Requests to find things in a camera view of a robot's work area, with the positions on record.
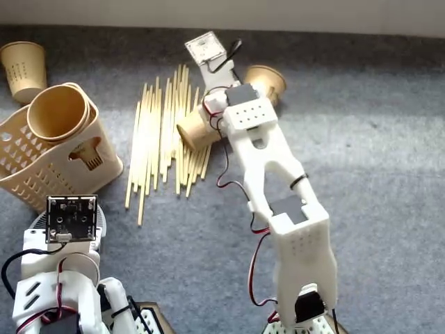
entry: pile of chopsticks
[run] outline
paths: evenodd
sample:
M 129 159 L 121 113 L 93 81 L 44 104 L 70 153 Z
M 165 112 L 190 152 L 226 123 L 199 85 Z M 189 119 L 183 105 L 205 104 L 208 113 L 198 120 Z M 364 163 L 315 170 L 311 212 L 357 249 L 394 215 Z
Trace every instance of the pile of chopsticks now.
M 144 200 L 150 193 L 151 181 L 153 190 L 158 189 L 159 176 L 166 183 L 173 159 L 178 196 L 185 188 L 188 198 L 197 176 L 204 179 L 207 172 L 211 146 L 192 152 L 183 144 L 176 127 L 200 103 L 199 88 L 195 89 L 192 103 L 188 71 L 185 65 L 180 65 L 173 80 L 167 79 L 164 94 L 159 77 L 154 87 L 144 84 L 142 98 L 137 103 L 125 207 L 130 206 L 131 190 L 138 193 L 140 189 L 138 225 L 143 222 Z

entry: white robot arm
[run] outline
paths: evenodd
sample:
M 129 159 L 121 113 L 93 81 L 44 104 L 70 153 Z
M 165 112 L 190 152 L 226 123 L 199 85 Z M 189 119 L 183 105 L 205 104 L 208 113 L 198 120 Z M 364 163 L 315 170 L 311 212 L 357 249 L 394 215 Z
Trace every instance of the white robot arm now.
M 2 268 L 3 282 L 14 298 L 17 333 L 61 333 L 62 329 L 78 333 L 77 328 L 83 334 L 139 333 L 122 283 L 116 278 L 100 279 L 97 250 L 102 228 L 89 225 L 90 218 L 92 222 L 97 218 L 97 196 L 49 196 L 48 201 L 46 229 L 25 230 L 23 251 L 10 258 L 22 259 L 16 292 L 6 279 L 9 263 Z M 51 209 L 56 211 L 55 225 L 49 223 Z M 102 319 L 102 299 L 111 307 L 113 329 Z M 56 311 L 60 316 L 51 318 Z
M 330 246 L 329 215 L 301 163 L 292 155 L 270 100 L 260 90 L 236 80 L 232 60 L 230 66 L 209 74 L 210 64 L 227 59 L 216 36 L 204 34 L 187 42 L 186 47 L 210 92 L 204 98 L 201 116 L 207 122 L 209 115 L 218 117 L 218 130 L 227 136 L 245 171 L 248 207 L 270 228 L 277 253 L 275 283 L 281 322 L 287 328 L 309 324 L 337 302 L 337 263 Z M 258 139 L 264 144 L 262 148 L 253 143 Z M 292 221 L 287 213 L 274 215 L 264 195 L 265 170 L 282 176 L 300 197 L 296 205 L 302 205 L 305 221 Z

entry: wall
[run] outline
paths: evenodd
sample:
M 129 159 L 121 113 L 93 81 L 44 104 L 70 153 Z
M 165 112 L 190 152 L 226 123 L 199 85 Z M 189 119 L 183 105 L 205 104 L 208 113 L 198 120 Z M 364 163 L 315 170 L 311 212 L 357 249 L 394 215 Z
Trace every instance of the wall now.
M 443 0 L 0 0 L 0 23 L 445 37 Z

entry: plastic basket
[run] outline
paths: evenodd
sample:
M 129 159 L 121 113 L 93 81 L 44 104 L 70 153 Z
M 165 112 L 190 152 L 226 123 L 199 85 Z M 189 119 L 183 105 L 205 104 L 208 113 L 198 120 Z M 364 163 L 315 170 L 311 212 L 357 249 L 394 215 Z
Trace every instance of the plastic basket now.
M 29 129 L 27 106 L 3 122 L 0 186 L 40 213 L 46 208 L 47 195 L 95 193 L 115 179 L 123 170 L 122 162 L 106 137 L 97 107 L 89 102 L 90 124 L 54 147 Z

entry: overturned paper cup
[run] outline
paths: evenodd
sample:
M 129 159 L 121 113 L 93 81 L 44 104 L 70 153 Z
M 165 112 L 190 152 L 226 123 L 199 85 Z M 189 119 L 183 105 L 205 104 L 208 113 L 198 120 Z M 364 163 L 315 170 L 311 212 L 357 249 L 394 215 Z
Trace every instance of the overturned paper cup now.
M 263 65 L 250 66 L 244 83 L 251 84 L 264 96 L 267 96 L 274 106 L 278 104 L 282 93 L 286 90 L 286 80 L 284 80 L 282 74 Z
M 13 42 L 0 49 L 14 100 L 28 104 L 47 87 L 44 54 L 43 47 L 32 42 Z
M 50 87 L 31 102 L 27 121 L 38 138 L 52 145 L 79 134 L 90 118 L 90 104 L 76 87 L 59 85 Z
M 216 130 L 209 130 L 200 113 L 193 111 L 177 124 L 182 141 L 192 150 L 201 150 L 221 139 Z

